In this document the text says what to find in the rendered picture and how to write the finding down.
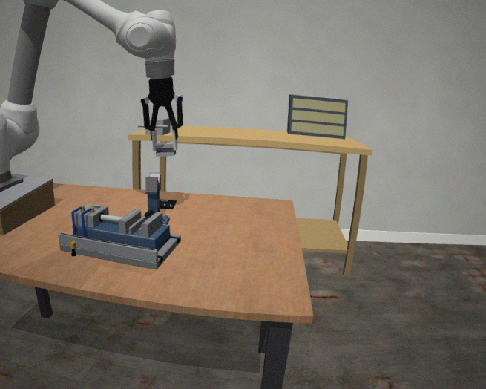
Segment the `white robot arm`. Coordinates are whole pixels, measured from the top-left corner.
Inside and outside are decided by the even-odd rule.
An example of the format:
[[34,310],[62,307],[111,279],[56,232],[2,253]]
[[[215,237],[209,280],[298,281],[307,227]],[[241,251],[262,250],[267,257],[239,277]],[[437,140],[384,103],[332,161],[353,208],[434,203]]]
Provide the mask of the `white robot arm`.
[[[22,177],[11,176],[10,160],[29,149],[39,135],[33,90],[50,10],[58,1],[24,0],[8,99],[0,107],[0,192],[23,183]],[[64,1],[111,30],[127,52],[145,58],[146,77],[164,79],[174,75],[176,33],[168,11],[124,13],[101,0]]]

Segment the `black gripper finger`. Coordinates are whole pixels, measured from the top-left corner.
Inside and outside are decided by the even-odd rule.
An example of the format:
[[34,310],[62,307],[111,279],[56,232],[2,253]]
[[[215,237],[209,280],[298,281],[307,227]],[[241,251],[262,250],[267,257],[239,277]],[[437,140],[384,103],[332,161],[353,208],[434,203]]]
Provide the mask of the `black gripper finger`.
[[183,110],[182,110],[182,101],[183,101],[183,95],[174,95],[175,101],[177,102],[177,122],[174,116],[174,112],[172,110],[171,103],[170,105],[168,104],[168,100],[166,96],[162,97],[162,100],[165,105],[165,109],[168,112],[168,117],[171,122],[172,126],[172,137],[173,137],[173,147],[174,151],[178,149],[177,147],[177,138],[178,138],[178,131],[177,129],[180,128],[183,125]]
[[153,143],[153,151],[156,151],[155,145],[157,144],[157,131],[156,131],[156,123],[157,123],[157,115],[158,115],[158,110],[159,107],[157,107],[159,97],[154,97],[154,106],[153,106],[153,113],[152,113],[152,118],[151,118],[151,126],[150,126],[150,120],[149,120],[149,98],[143,98],[141,99],[141,103],[143,106],[143,117],[144,117],[144,127],[145,129],[150,130],[151,132],[151,140]]

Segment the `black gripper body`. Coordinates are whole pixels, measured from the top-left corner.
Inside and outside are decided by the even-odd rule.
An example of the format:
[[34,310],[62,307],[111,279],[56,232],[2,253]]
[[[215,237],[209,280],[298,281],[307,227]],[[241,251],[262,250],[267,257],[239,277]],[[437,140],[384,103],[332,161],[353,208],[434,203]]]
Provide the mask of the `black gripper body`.
[[167,97],[168,104],[170,105],[171,101],[174,98],[174,89],[173,89],[173,78],[164,78],[164,79],[150,79],[149,80],[149,95],[148,98],[154,104],[154,97],[159,97],[157,107],[165,107],[164,102],[162,100],[163,96]]

